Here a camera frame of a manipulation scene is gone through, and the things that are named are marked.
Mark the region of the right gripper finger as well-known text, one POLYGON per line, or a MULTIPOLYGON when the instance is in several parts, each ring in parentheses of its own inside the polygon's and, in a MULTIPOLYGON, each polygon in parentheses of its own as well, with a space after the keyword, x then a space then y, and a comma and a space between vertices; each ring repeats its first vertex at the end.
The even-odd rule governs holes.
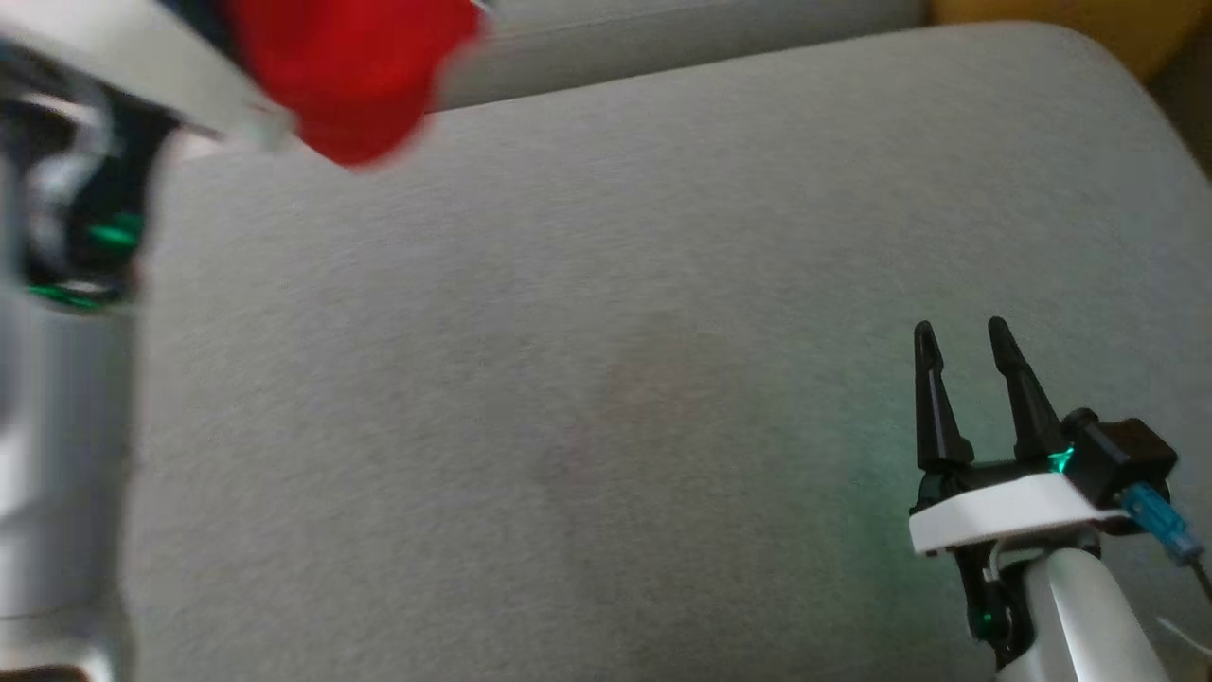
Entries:
POLYGON ((917 469, 944 472, 974 463, 972 445, 957 428, 943 380, 943 354, 934 327, 926 320, 914 328, 915 435, 917 469))
POLYGON ((1068 453, 1060 419, 1002 316, 991 316, 988 333, 994 363, 1004 376, 1014 428, 1017 462, 1051 462, 1068 453))

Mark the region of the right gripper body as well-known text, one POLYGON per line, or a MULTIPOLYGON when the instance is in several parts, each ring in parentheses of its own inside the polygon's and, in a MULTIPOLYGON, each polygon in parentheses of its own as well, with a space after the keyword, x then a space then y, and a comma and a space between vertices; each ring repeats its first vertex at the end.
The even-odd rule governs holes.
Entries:
POLYGON ((908 528, 920 556, 951 554, 974 640, 1000 670, 1124 670, 1130 604, 1100 557, 1096 509, 1060 472, 921 500, 908 528))

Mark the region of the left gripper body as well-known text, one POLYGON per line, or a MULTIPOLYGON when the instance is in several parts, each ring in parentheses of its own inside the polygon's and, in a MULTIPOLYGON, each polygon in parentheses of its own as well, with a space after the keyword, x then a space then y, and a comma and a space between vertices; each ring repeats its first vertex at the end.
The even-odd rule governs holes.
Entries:
POLYGON ((178 131, 282 147, 223 1, 5 1, 2 122, 17 161, 17 283, 98 310, 135 290, 158 159, 178 131))

